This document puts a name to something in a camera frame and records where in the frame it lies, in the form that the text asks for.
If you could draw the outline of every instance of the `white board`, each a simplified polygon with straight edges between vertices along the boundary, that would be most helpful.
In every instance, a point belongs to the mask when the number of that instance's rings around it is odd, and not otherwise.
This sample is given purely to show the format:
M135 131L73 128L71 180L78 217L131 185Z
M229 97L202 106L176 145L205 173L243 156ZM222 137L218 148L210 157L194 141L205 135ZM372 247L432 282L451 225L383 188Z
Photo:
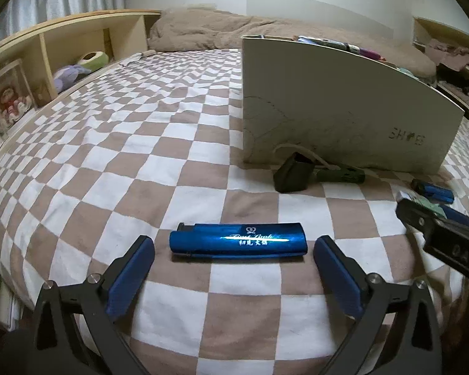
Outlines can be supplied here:
M297 144L332 164L438 172L464 114L440 92L338 49L268 36L242 47L246 162Z
M394 29L365 15L318 0L246 0L247 15L286 18L393 39Z

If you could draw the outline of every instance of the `screw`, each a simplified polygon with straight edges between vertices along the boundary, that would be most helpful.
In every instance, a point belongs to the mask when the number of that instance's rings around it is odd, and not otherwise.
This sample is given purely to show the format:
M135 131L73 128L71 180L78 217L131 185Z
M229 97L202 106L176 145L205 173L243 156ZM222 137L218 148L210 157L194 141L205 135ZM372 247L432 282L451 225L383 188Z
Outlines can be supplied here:
M89 283L98 283L101 280L101 274L100 273L91 273L89 276L87 276L87 282Z
M368 281L370 283L380 283L382 281L382 277L378 273L369 273L368 275Z
M424 282L422 279L417 279L415 281L415 286L418 287L419 289L425 289L426 288L426 282Z
M54 281L48 280L43 283L42 288L44 288L45 290L49 290L49 289L52 289L53 286L54 286Z

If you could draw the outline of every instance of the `beige comforter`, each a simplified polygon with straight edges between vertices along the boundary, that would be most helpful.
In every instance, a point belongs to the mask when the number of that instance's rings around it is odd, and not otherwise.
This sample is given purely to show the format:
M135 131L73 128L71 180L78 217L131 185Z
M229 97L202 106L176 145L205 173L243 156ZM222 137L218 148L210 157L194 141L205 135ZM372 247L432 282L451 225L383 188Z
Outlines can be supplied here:
M150 49L161 52L241 48L243 35L307 35L348 42L379 52L388 62L430 79L434 63L408 43L301 21L252 17L225 11L179 9L165 13L151 28Z

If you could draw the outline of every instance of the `lighter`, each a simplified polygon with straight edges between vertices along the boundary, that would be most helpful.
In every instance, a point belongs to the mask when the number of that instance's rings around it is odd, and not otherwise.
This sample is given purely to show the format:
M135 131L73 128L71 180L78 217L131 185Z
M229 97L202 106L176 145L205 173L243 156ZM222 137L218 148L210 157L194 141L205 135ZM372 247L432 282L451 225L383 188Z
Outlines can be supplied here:
M300 223L179 224L170 233L175 254L199 258L298 257L308 252Z
M437 200L441 203L452 204L455 200L451 190L427 183L423 180L413 179L410 184L411 188L418 194L428 198L429 200Z

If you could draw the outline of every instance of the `stuffed animal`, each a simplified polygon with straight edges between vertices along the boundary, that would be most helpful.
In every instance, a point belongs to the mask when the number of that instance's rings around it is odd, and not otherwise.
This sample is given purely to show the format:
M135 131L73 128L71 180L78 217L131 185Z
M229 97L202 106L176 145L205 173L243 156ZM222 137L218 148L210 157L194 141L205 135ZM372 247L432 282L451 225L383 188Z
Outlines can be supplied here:
M90 70L80 65L68 65L61 67L53 75L54 87L58 93L65 91L73 86L78 80L80 75L86 75L91 73Z
M85 69L95 72L103 67L105 67L109 62L109 57L107 54L101 51L90 52L80 58L78 64L83 66Z

